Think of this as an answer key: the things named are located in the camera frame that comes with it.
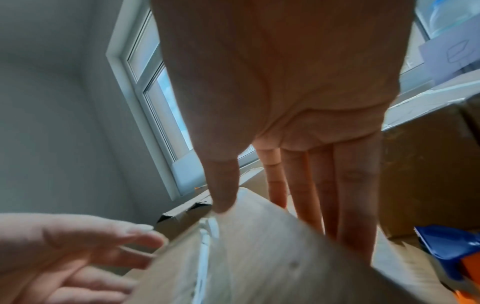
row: paper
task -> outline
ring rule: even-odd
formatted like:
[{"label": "paper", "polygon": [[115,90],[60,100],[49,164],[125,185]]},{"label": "paper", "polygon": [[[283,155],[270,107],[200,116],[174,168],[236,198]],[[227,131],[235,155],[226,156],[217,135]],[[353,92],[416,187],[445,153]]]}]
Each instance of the paper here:
[{"label": "paper", "polygon": [[445,82],[480,60],[480,15],[455,26],[419,47],[435,84]]}]

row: pinky finger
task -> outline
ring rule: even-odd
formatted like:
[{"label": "pinky finger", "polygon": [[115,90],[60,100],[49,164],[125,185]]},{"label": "pinky finger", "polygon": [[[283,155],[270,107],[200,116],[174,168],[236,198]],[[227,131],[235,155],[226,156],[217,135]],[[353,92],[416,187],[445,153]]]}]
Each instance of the pinky finger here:
[{"label": "pinky finger", "polygon": [[121,304],[127,295],[119,291],[94,291],[86,288],[61,287],[44,304]]}]

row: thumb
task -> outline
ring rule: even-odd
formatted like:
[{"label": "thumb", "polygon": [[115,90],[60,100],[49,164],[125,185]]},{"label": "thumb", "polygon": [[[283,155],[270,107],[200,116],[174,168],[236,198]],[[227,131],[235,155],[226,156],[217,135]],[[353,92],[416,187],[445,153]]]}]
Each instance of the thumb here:
[{"label": "thumb", "polygon": [[200,162],[213,199],[213,210],[217,213],[226,212],[237,199],[240,181],[238,159],[216,161],[200,158]]}]

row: hand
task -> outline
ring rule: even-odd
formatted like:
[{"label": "hand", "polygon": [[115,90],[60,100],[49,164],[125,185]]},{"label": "hand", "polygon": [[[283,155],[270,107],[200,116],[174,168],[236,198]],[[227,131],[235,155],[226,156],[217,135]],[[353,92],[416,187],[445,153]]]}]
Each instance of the hand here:
[{"label": "hand", "polygon": [[145,269],[153,255],[121,247],[161,247],[148,225],[87,215],[0,215],[0,303],[117,304],[135,281],[91,263]]},{"label": "hand", "polygon": [[216,211],[250,143],[271,201],[370,260],[381,126],[414,1],[152,2],[178,106]]}]

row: finger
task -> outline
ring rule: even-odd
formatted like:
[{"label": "finger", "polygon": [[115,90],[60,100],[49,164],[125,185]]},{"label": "finger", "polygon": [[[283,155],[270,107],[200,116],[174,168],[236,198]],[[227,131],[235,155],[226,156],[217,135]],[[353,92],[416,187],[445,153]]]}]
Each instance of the finger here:
[{"label": "finger", "polygon": [[333,148],[328,146],[312,149],[308,156],[312,179],[320,201],[325,234],[336,239],[339,227],[339,202]]},{"label": "finger", "polygon": [[121,304],[127,295],[119,291],[97,291],[78,287],[61,287],[44,304]]},{"label": "finger", "polygon": [[165,237],[150,225],[89,215],[51,215],[41,227],[44,242],[54,249],[115,246],[128,242],[160,247]]},{"label": "finger", "polygon": [[93,264],[147,269],[155,258],[154,254],[127,247],[105,247],[96,249],[91,255]]},{"label": "finger", "polygon": [[286,180],[299,219],[322,232],[322,214],[306,152],[281,150]]},{"label": "finger", "polygon": [[120,291],[130,294],[137,281],[114,273],[87,266],[66,280],[64,286],[81,287],[91,290]]},{"label": "finger", "polygon": [[280,149],[256,150],[263,164],[268,183],[270,201],[281,208],[287,207],[287,181],[280,157]]},{"label": "finger", "polygon": [[370,262],[377,232],[381,132],[335,144],[338,240]]},{"label": "finger", "polygon": [[226,212],[237,199],[240,182],[239,161],[237,159],[213,161],[200,158],[200,162],[213,200],[213,210],[218,213]]}]

